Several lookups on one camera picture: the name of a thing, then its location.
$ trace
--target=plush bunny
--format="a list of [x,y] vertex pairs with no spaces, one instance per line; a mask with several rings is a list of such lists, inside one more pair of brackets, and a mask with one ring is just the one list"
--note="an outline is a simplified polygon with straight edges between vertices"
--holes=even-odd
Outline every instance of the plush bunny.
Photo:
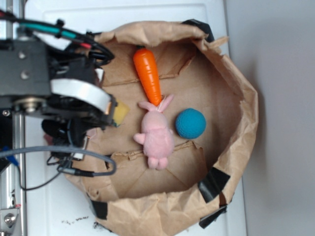
[[169,129],[166,117],[162,112],[173,100],[174,95],[165,97],[156,107],[150,102],[139,102],[139,107],[147,109],[141,123],[141,132],[133,139],[143,145],[143,152],[148,156],[150,169],[163,170],[167,167],[167,157],[174,150],[173,131]]

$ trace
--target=teal yarn ball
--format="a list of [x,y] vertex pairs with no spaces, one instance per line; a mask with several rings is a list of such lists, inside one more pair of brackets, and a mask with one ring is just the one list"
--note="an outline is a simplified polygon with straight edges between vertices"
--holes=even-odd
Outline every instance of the teal yarn ball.
[[198,138],[206,129],[206,119],[203,114],[193,108],[179,113],[175,121],[177,133],[185,139]]

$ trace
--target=crumpled paper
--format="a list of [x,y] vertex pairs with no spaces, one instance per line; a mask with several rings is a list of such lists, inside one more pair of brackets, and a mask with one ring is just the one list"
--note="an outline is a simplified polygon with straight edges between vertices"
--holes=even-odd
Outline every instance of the crumpled paper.
[[[95,201],[108,203],[106,220],[96,219],[123,236],[169,236],[231,202],[249,161],[258,125],[257,92],[220,45],[208,43],[197,27],[174,22],[137,22],[104,32],[96,40],[115,59],[104,66],[103,88],[130,107],[123,124],[97,130],[88,149],[112,154],[118,170],[109,177],[68,177]],[[146,96],[132,62],[136,45],[156,56],[163,94],[175,94],[164,112],[175,130],[178,113],[192,107],[203,113],[205,132],[192,141],[174,132],[176,148],[164,171],[149,170],[142,146],[132,136],[140,131],[145,113],[137,102]],[[206,203],[197,182],[215,168],[230,175],[222,194]],[[86,156],[74,167],[105,171],[101,160]]]

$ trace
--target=metal rail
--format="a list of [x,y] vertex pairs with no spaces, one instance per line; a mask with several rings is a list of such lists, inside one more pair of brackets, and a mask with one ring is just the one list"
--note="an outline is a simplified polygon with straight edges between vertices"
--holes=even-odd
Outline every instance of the metal rail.
[[[5,11],[12,12],[15,16],[24,17],[24,6],[26,0],[0,0],[0,8]],[[16,32],[14,25],[10,22],[0,22],[0,39],[15,38]],[[23,115],[13,115],[13,148],[23,148],[25,146],[25,119]],[[25,155],[16,156],[20,163],[21,180],[14,166],[10,165],[0,176],[0,211],[10,211],[18,214],[17,221],[14,227],[10,227],[13,232],[9,232],[12,236],[27,236],[27,212],[26,212],[26,192],[20,188],[19,181],[25,186],[26,168]],[[8,221],[7,215],[1,217],[1,229],[5,227],[2,222]]]

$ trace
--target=bunny foot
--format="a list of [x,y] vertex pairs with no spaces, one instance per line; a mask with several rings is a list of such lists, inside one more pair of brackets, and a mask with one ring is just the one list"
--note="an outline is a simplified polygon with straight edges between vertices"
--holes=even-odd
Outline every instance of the bunny foot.
[[168,165],[167,157],[158,160],[157,170],[164,170]]
[[150,169],[156,169],[158,167],[158,159],[149,156],[148,165]]

